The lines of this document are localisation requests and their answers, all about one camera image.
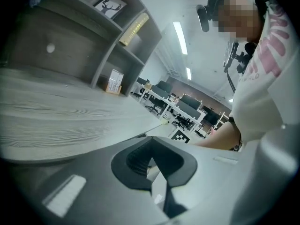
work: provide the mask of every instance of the wall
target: wall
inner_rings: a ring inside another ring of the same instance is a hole
[[[140,77],[145,80],[148,79],[150,83],[154,85],[156,85],[160,80],[166,80],[167,70],[155,52],[149,57]]]
[[[208,108],[213,108],[213,111],[217,114],[225,112],[225,114],[228,116],[231,112],[231,110],[228,107],[219,103],[218,101],[206,95],[205,93],[185,84],[184,82],[169,77],[167,79],[167,83],[173,86],[172,93],[175,93],[177,96],[182,96],[183,93],[191,95],[192,97],[197,98],[200,101],[202,100],[204,106]]]

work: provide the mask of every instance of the fluorescent light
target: fluorescent light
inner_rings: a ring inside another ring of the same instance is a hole
[[[187,50],[187,45],[186,45],[186,41],[184,40],[184,35],[183,35],[183,31],[182,31],[182,27],[180,22],[173,22],[178,39],[179,39],[179,43],[181,46],[181,50],[182,53],[187,55],[188,54],[188,50]]]
[[[191,76],[191,70],[187,67],[187,78],[189,80],[192,80],[192,76]]]

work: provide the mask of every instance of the yellow book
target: yellow book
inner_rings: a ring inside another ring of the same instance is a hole
[[[148,20],[148,14],[142,13],[141,15],[139,15],[139,17],[126,30],[126,32],[124,32],[123,36],[119,39],[119,42],[124,44],[125,46],[128,46],[135,34]]]

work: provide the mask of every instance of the desk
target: desk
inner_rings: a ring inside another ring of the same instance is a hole
[[[134,85],[133,85],[133,87],[132,87],[132,89],[131,89],[131,92],[135,92],[135,91],[137,91],[138,90],[138,93],[137,94],[139,94],[140,93],[140,90],[141,90],[141,88],[143,88],[144,87],[144,85],[142,85],[142,84],[140,84],[140,83],[138,83],[138,82],[135,82],[134,83]]]
[[[162,124],[134,98],[68,75],[0,68],[0,81],[1,157],[16,163],[70,159]]]
[[[200,123],[201,121],[199,121],[198,119],[192,118],[190,115],[188,115],[187,113],[185,113],[184,111],[182,111],[180,108],[178,108],[175,103],[171,102],[170,106],[173,108],[173,110],[175,110],[176,112],[180,113],[185,118],[192,120],[195,123],[193,125],[192,129],[189,131],[189,133],[194,132],[195,129],[196,129],[196,127],[201,124]]]
[[[144,97],[144,95],[145,95],[146,92],[147,92],[147,93],[149,93],[149,96],[148,96],[148,98],[147,98],[146,101],[148,101],[149,98],[150,98],[151,96],[154,96],[154,97],[157,98],[157,99],[163,100],[163,101],[167,104],[167,106],[165,107],[164,111],[160,114],[160,116],[159,116],[159,118],[158,118],[158,119],[161,120],[161,118],[165,115],[167,109],[169,108],[171,102],[168,101],[167,99],[165,99],[165,98],[159,96],[158,94],[156,94],[155,92],[153,92],[152,90],[150,90],[150,89],[148,89],[148,88],[145,88],[145,87],[144,87],[144,89],[145,89],[145,91],[144,91],[144,93],[141,95],[141,97],[140,97],[140,99],[139,99],[139,103],[141,102],[142,98]]]
[[[167,109],[169,107],[172,107],[173,110],[175,110],[176,112],[180,113],[182,116],[184,116],[185,118],[187,119],[190,119],[192,120],[195,124],[193,125],[192,129],[189,131],[189,133],[192,133],[193,131],[195,131],[196,127],[199,126],[201,123],[201,121],[195,119],[195,118],[192,118],[190,115],[188,115],[187,113],[185,113],[184,111],[182,111],[181,109],[179,109],[176,104],[174,102],[170,102],[168,101],[167,99],[164,99],[163,97],[159,96],[158,94],[156,94],[155,92],[153,92],[152,90],[150,89],[147,89],[145,88],[145,91],[144,93],[142,94],[142,96],[140,97],[139,99],[139,103],[141,102],[143,96],[145,95],[145,93],[148,92],[149,93],[149,96],[148,96],[148,99],[150,98],[150,95],[153,95],[154,97],[160,99],[160,100],[163,100],[165,103],[167,103],[167,106],[165,107],[164,111],[161,113],[161,115],[159,116],[159,119],[161,119],[163,117],[163,115],[166,113]]]
[[[199,112],[200,113],[200,117],[198,118],[198,122],[200,123],[199,125],[197,125],[197,126],[195,126],[194,127],[194,130],[193,131],[196,131],[196,129],[198,129],[198,128],[201,128],[202,127],[202,124],[201,124],[201,122],[202,122],[202,120],[203,120],[203,118],[205,117],[205,115],[206,115],[206,113],[204,113],[204,112],[202,112],[201,110],[198,110],[197,109],[197,112]]]

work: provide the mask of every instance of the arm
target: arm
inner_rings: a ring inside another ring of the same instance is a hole
[[[239,143],[240,131],[234,123],[226,122],[212,136],[197,143],[197,146],[229,150]]]

